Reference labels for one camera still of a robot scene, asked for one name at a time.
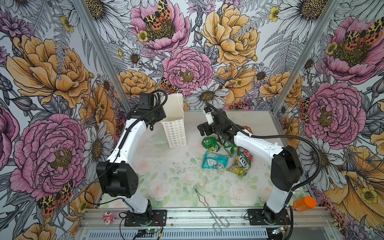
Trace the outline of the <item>pink white small toy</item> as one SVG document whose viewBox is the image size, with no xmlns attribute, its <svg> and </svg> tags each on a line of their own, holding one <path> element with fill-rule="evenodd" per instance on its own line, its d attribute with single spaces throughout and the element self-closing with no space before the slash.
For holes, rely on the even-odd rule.
<svg viewBox="0 0 384 240">
<path fill-rule="evenodd" d="M 103 214 L 103 221 L 106 225 L 111 224 L 115 219 L 115 216 L 110 211 Z"/>
</svg>

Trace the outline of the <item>teal snack packet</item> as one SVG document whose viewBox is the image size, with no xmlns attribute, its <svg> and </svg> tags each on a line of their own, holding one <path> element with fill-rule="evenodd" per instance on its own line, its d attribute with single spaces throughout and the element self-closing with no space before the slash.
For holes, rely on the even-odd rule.
<svg viewBox="0 0 384 240">
<path fill-rule="evenodd" d="M 215 170 L 225 169 L 227 167 L 228 160 L 229 160 L 228 155 L 220 155 L 217 153 L 207 151 L 204 155 L 202 169 L 215 169 Z"/>
</svg>

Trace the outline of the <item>round green snack packet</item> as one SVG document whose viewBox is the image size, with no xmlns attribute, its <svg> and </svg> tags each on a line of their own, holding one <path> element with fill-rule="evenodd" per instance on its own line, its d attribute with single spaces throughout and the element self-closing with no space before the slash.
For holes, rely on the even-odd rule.
<svg viewBox="0 0 384 240">
<path fill-rule="evenodd" d="M 205 137 L 202 146 L 210 152 L 218 152 L 221 148 L 220 141 L 215 137 Z"/>
</svg>

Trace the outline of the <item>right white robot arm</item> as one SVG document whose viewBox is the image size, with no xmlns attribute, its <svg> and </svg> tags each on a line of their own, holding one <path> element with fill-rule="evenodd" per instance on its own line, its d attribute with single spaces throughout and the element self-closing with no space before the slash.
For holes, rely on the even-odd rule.
<svg viewBox="0 0 384 240">
<path fill-rule="evenodd" d="M 279 136 L 255 136 L 244 127 L 233 123 L 223 110 L 206 106 L 207 121 L 198 125 L 202 136 L 217 135 L 237 147 L 245 148 L 271 165 L 270 178 L 273 183 L 271 195 L 263 208 L 263 220 L 275 224 L 284 215 L 293 193 L 293 187 L 304 171 L 296 150 L 291 146 L 282 147 L 267 142 Z"/>
</svg>

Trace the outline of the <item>orange snack packet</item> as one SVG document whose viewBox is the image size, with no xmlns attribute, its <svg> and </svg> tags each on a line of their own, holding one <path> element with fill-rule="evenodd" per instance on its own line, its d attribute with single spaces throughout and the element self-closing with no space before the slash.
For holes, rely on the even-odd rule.
<svg viewBox="0 0 384 240">
<path fill-rule="evenodd" d="M 249 133 L 249 134 L 253 134 L 252 129 L 251 129 L 250 127 L 248 127 L 248 126 L 244 126 L 244 129 L 245 129 L 245 131 L 246 131 L 247 133 Z"/>
</svg>

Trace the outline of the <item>white printed paper bag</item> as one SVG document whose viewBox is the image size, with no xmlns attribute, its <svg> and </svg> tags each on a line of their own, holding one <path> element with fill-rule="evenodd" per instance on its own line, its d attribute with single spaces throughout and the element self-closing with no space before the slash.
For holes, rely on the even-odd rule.
<svg viewBox="0 0 384 240">
<path fill-rule="evenodd" d="M 184 125 L 184 91 L 178 90 L 168 95 L 163 106 L 166 117 L 161 121 L 170 148 L 184 147 L 187 145 Z"/>
</svg>

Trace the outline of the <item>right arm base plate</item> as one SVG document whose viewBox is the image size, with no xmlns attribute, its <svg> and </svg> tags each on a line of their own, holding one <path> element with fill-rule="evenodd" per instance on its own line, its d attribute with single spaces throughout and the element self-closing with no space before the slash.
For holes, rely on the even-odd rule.
<svg viewBox="0 0 384 240">
<path fill-rule="evenodd" d="M 291 224 L 291 218 L 286 209 L 283 209 L 280 213 L 274 213 L 273 211 L 264 209 L 248 209 L 245 218 L 249 220 L 251 226 L 287 226 Z"/>
</svg>

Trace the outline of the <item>aluminium front rail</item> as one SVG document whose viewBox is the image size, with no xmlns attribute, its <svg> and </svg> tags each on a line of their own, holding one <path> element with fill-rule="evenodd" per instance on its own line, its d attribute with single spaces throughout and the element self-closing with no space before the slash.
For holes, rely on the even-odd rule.
<svg viewBox="0 0 384 240">
<path fill-rule="evenodd" d="M 272 228 L 273 225 L 251 226 L 248 219 L 245 218 L 247 208 L 213 208 L 219 217 L 226 217 L 230 222 L 231 228 L 251 228 L 251 227 L 266 227 Z M 106 225 L 103 221 L 103 214 L 110 211 L 115 220 Z M 119 214 L 126 212 L 127 209 L 91 209 L 86 212 L 80 224 L 80 230 L 102 230 L 113 229 L 117 230 L 121 220 Z M 168 208 L 167 222 L 165 229 L 212 229 L 214 220 L 206 208 Z M 320 228 L 333 227 L 333 219 L 325 207 L 316 207 L 315 209 L 297 212 L 294 211 L 293 219 L 294 227 L 298 228 Z"/>
</svg>

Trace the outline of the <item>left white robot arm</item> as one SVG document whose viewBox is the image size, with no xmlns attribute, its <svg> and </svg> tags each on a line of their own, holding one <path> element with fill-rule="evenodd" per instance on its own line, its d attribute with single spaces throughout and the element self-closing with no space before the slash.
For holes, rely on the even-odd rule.
<svg viewBox="0 0 384 240">
<path fill-rule="evenodd" d="M 139 140 L 147 130 L 166 117 L 163 107 L 132 109 L 120 140 L 105 162 L 96 166 L 98 180 L 104 194 L 121 199 L 131 208 L 133 219 L 149 222 L 152 219 L 151 202 L 139 191 L 139 176 L 132 167 Z"/>
</svg>

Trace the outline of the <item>yellow green snack bag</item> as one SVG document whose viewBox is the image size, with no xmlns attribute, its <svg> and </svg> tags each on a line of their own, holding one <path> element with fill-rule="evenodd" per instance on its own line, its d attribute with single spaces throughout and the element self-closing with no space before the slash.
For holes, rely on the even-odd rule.
<svg viewBox="0 0 384 240">
<path fill-rule="evenodd" d="M 250 170 L 253 160 L 254 157 L 249 150 L 238 147 L 237 157 L 234 163 L 227 168 L 227 171 L 234 173 L 239 177 L 244 177 Z"/>
</svg>

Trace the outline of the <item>small green snack packet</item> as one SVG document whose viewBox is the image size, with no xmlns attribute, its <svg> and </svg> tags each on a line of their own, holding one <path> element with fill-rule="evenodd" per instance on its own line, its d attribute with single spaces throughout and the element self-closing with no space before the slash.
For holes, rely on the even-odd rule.
<svg viewBox="0 0 384 240">
<path fill-rule="evenodd" d="M 236 155 L 237 150 L 238 150 L 238 147 L 236 145 L 232 144 L 229 141 L 225 141 L 225 140 L 221 140 L 221 144 L 231 158 Z"/>
</svg>

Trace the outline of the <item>orange plastic bottle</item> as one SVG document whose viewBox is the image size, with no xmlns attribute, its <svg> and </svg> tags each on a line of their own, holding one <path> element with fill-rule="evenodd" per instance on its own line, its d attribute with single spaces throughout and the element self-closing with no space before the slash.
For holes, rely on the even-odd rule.
<svg viewBox="0 0 384 240">
<path fill-rule="evenodd" d="M 303 197 L 299 200 L 294 201 L 293 207 L 298 212 L 304 212 L 307 210 L 314 209 L 317 206 L 317 202 L 310 196 Z"/>
</svg>

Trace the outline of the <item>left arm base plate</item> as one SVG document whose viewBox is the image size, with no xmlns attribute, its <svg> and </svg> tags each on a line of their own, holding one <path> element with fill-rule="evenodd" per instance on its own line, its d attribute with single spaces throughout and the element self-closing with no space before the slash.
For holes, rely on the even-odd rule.
<svg viewBox="0 0 384 240">
<path fill-rule="evenodd" d="M 125 227 L 164 227 L 167 222 L 167 210 L 152 210 L 144 214 L 126 212 L 124 217 Z"/>
</svg>

